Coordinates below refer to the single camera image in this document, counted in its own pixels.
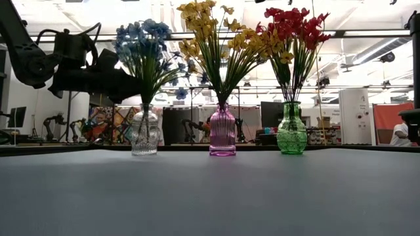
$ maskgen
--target orange partition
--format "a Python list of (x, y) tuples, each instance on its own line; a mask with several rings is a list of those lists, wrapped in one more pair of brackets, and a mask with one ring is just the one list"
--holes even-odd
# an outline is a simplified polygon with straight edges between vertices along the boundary
[(413, 109), (412, 103), (398, 105), (374, 105), (373, 114), (375, 116), (376, 142), (377, 144), (389, 144), (392, 138), (394, 126), (401, 124), (400, 111)]
[(401, 124), (400, 111), (413, 109), (412, 103), (399, 105), (374, 105), (373, 113), (375, 115), (376, 129), (394, 129), (394, 126)]

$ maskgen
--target ribbed vase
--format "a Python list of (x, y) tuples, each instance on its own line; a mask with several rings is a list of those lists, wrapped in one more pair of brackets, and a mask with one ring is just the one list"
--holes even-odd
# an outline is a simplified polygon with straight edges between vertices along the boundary
[(229, 112), (228, 104), (217, 104), (210, 118), (210, 155), (235, 156), (235, 136), (235, 117)]

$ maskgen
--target vase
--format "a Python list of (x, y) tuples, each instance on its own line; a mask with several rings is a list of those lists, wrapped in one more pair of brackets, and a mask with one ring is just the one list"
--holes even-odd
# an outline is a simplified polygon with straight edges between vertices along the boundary
[(235, 117), (229, 112), (228, 104), (217, 104), (210, 118), (210, 156), (235, 155)]
[(151, 155), (158, 152), (160, 139), (159, 118), (152, 111), (153, 105), (141, 104), (141, 111), (133, 117), (131, 155)]
[(278, 125), (277, 145), (283, 154), (300, 155), (308, 142), (306, 127), (299, 117), (300, 102), (283, 104), (283, 120)]

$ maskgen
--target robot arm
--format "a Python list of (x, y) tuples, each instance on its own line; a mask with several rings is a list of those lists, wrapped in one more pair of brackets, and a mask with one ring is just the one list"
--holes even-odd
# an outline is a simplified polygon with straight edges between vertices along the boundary
[[(25, 85), (40, 89), (45, 86), (45, 81), (54, 76), (49, 90), (59, 98), (64, 90), (97, 92), (120, 103), (138, 94), (138, 80), (122, 69), (114, 69), (118, 62), (116, 53), (104, 50), (98, 55), (95, 43), (100, 27), (98, 23), (77, 35), (71, 35), (68, 29), (64, 32), (45, 29), (40, 32), (38, 40), (33, 42), (12, 1), (0, 0), (0, 34), (5, 39), (16, 78)], [(96, 28), (98, 33), (92, 40), (87, 33)], [(37, 45), (45, 32), (56, 34), (54, 52), (50, 55), (46, 55)], [(87, 65), (88, 52), (92, 52), (92, 65), (81, 69)]]
[(47, 56), (31, 39), (11, 0), (0, 1), (0, 34), (9, 50), (17, 79), (40, 89), (54, 75), (60, 59)]

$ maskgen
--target white shirt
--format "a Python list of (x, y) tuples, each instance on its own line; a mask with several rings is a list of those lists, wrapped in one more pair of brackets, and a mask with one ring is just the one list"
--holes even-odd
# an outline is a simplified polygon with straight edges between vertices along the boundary
[(408, 138), (399, 138), (397, 135), (395, 135), (395, 132), (401, 131), (404, 134), (408, 135), (408, 126), (405, 123), (396, 125), (394, 127), (394, 131), (392, 133), (392, 139), (390, 145), (396, 146), (396, 147), (410, 147), (411, 141)]

